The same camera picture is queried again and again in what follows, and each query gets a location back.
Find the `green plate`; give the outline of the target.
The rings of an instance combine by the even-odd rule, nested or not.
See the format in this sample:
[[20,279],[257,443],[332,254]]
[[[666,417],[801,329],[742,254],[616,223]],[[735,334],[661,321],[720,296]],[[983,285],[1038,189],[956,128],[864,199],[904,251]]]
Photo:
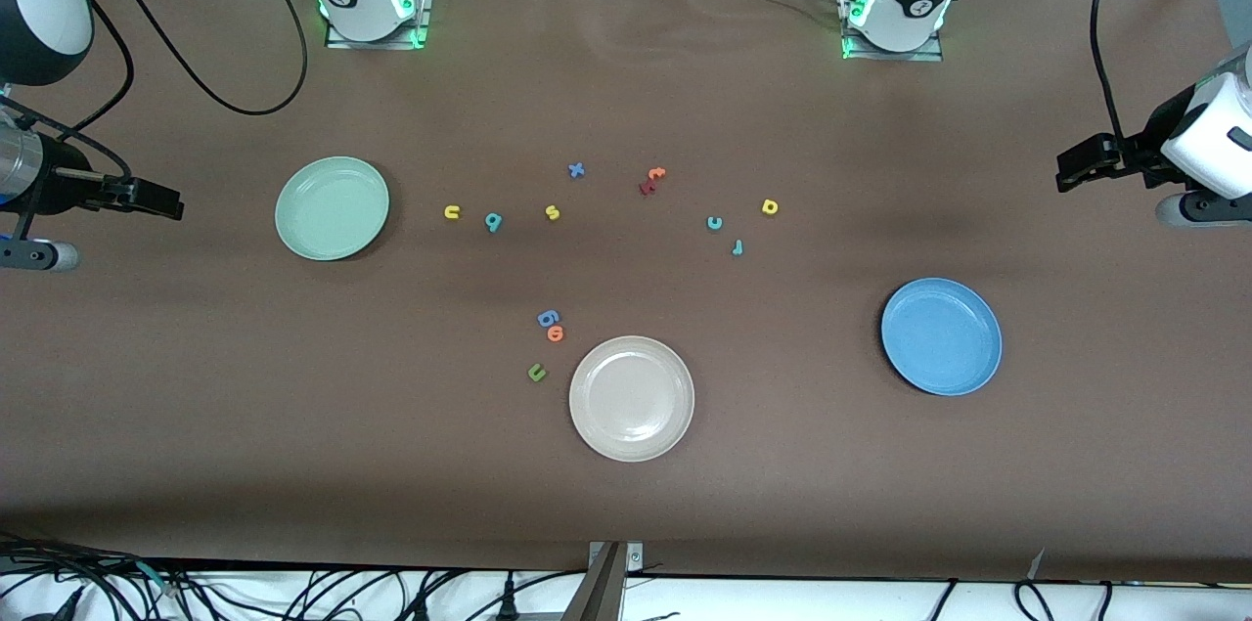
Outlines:
[[326,157],[285,183],[274,224],[287,250],[309,260],[341,260],[367,249],[387,224],[391,192],[369,162]]

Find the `blue plate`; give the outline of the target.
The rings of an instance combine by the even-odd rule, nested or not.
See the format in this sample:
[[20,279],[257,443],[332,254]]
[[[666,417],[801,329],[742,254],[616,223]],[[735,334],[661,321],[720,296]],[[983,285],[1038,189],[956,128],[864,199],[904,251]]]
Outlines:
[[1005,354],[1002,324],[984,297],[947,278],[899,287],[881,308],[879,331],[898,376],[939,397],[982,389]]

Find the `beige plate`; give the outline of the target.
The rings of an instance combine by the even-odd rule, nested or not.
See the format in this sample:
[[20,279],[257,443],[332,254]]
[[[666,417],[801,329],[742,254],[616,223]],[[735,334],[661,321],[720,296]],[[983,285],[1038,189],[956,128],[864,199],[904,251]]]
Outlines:
[[694,419],[694,376],[671,346],[647,336],[603,341],[568,381],[568,416],[583,443],[621,464],[669,453]]

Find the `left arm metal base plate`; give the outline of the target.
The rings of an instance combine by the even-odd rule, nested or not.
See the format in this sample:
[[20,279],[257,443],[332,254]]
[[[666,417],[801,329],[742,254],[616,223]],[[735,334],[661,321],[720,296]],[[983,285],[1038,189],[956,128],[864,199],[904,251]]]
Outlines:
[[940,63],[939,28],[952,0],[843,0],[843,56]]

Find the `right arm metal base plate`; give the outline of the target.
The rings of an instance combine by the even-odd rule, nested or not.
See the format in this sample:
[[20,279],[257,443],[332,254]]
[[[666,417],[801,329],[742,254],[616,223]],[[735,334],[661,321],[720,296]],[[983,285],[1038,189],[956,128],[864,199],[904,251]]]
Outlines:
[[331,49],[414,51],[424,48],[434,0],[318,0]]

